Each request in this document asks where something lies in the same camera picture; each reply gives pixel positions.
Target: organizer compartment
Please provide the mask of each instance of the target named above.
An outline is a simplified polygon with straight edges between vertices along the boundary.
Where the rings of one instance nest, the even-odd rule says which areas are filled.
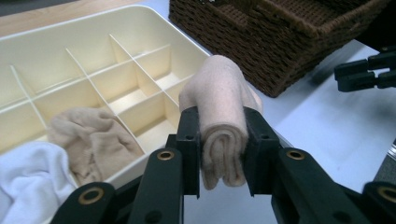
[[[144,171],[176,133],[178,93],[208,54],[148,7],[130,6],[0,38],[0,153],[47,141],[67,109],[103,108],[145,153],[111,176],[116,188]]]

